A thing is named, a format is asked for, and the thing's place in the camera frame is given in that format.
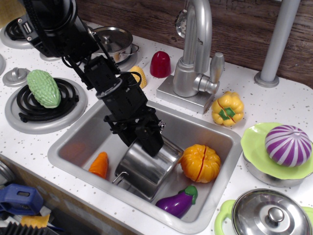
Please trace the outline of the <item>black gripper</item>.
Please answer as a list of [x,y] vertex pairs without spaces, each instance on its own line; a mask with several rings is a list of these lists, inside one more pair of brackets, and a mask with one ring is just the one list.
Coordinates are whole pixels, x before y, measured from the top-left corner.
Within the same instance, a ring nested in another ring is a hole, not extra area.
[[101,88],[96,97],[111,112],[104,121],[127,146],[138,139],[151,157],[160,151],[164,145],[162,122],[155,109],[147,106],[147,97],[134,78],[117,78],[111,87]]

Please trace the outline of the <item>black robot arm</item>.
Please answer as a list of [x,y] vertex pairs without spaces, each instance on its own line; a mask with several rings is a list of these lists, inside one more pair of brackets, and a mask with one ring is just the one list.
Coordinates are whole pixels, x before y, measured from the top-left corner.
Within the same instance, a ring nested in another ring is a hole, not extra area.
[[126,145],[138,141],[155,156],[163,147],[160,120],[140,84],[141,75],[121,71],[109,54],[92,57],[102,49],[100,38],[78,17],[73,0],[24,0],[26,14],[19,19],[25,38],[47,57],[62,58],[73,68],[88,89],[110,111],[104,121]]

